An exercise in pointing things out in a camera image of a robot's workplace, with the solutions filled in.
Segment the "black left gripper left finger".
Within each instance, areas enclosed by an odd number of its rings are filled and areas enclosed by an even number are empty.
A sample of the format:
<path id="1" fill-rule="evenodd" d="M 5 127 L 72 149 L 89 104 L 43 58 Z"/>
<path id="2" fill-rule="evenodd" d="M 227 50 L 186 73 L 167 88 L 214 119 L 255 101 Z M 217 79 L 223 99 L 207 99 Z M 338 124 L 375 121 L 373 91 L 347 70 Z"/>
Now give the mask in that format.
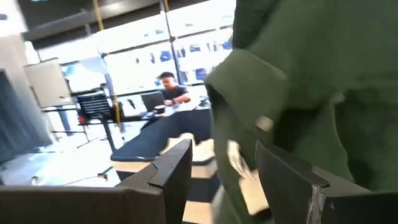
<path id="1" fill-rule="evenodd" d="M 1 224 L 181 223 L 192 157 L 184 139 L 115 187 L 2 186 Z"/>

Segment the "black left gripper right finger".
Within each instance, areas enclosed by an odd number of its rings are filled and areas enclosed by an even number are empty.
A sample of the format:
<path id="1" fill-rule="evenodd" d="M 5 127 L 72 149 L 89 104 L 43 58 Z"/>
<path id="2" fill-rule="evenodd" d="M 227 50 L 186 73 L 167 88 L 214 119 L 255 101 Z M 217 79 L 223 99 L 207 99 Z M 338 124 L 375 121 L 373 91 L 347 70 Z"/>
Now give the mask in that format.
<path id="1" fill-rule="evenodd" d="M 397 224 L 394 192 L 372 192 L 260 142 L 256 143 L 256 160 L 276 223 Z"/>

